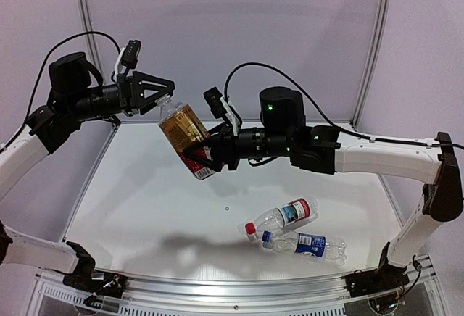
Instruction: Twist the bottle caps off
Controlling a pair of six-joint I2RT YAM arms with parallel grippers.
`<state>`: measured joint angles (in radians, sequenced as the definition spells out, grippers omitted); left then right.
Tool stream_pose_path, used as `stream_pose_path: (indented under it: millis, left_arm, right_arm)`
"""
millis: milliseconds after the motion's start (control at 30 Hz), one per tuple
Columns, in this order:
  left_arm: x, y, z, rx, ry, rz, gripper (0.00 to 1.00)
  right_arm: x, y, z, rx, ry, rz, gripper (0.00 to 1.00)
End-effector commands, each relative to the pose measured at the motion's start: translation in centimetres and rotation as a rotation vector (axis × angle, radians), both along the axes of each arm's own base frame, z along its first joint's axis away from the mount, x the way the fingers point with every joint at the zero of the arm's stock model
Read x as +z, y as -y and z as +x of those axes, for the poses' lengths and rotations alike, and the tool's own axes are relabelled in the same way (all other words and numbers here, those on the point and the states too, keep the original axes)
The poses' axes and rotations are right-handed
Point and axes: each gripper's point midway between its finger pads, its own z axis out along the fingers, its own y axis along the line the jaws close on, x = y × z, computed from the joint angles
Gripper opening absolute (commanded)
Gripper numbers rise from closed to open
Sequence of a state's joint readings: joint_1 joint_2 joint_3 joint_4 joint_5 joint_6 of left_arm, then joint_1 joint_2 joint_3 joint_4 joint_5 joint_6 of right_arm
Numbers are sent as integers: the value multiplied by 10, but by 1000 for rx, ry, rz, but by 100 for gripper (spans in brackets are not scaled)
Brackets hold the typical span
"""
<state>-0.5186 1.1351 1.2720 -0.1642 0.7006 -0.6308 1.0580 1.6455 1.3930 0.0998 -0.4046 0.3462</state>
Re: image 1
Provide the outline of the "gold label drink bottle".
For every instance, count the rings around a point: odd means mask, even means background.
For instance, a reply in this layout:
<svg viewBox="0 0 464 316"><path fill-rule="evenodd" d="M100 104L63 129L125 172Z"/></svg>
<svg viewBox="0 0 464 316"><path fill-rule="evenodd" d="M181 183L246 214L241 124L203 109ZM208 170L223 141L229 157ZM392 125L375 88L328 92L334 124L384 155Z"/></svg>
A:
<svg viewBox="0 0 464 316"><path fill-rule="evenodd" d="M175 101L166 95L157 101L160 108L159 127L184 165L197 180L204 180L215 171L184 156L183 150L210 135L193 109L186 103Z"/></svg>

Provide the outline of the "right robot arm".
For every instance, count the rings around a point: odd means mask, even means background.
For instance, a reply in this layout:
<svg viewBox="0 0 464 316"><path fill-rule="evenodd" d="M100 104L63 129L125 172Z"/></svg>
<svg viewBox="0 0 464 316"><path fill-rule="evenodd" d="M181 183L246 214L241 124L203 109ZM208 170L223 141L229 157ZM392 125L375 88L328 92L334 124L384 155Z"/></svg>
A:
<svg viewBox="0 0 464 316"><path fill-rule="evenodd" d="M382 251L379 270L405 269L432 233L463 212L456 145L447 133L423 140L364 136L333 123L308 126L302 94L286 87L260 92L262 127L243 128L234 108L217 88L205 101L223 123L209 137L183 150L188 159L219 172L235 170L241 159L287 157L310 172L366 172L423 183L423 201Z"/></svg>

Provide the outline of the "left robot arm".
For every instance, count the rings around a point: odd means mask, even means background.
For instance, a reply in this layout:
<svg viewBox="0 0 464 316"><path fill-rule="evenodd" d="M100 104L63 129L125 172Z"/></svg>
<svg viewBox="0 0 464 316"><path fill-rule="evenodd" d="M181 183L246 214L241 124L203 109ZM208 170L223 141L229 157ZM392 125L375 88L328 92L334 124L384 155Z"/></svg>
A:
<svg viewBox="0 0 464 316"><path fill-rule="evenodd" d="M157 101L173 95L173 81L138 72L135 57L121 54L127 67L116 83L105 85L97 68L76 52L49 65L47 103L25 119L10 144L1 147L1 195L6 196L35 165L53 154L87 121L123 113L145 115ZM1 226L1 263L54 270L65 275L90 274L94 258L79 244L58 244Z"/></svg>

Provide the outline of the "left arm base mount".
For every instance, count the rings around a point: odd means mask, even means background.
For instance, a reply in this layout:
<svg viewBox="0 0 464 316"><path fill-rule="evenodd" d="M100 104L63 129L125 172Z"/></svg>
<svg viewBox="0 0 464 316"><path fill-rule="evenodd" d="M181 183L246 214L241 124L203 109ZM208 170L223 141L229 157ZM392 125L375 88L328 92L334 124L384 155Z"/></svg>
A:
<svg viewBox="0 0 464 316"><path fill-rule="evenodd" d="M66 244L74 251L78 262L71 273L64 274L62 282L89 293L83 301L85 306L100 309L104 297L122 298L128 279L125 275L97 270L95 259L80 244L70 241Z"/></svg>

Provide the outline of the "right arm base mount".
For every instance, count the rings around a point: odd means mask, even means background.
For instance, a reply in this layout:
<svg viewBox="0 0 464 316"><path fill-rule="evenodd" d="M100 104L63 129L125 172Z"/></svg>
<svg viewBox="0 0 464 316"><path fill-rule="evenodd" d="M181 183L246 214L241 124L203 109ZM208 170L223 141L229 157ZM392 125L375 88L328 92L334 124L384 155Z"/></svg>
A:
<svg viewBox="0 0 464 316"><path fill-rule="evenodd" d="M412 266L417 272L410 287L406 267L394 267L384 262L376 269L356 270L344 276L351 298L366 296L368 306L376 315L393 315L405 297L418 283L422 264L413 256Z"/></svg>

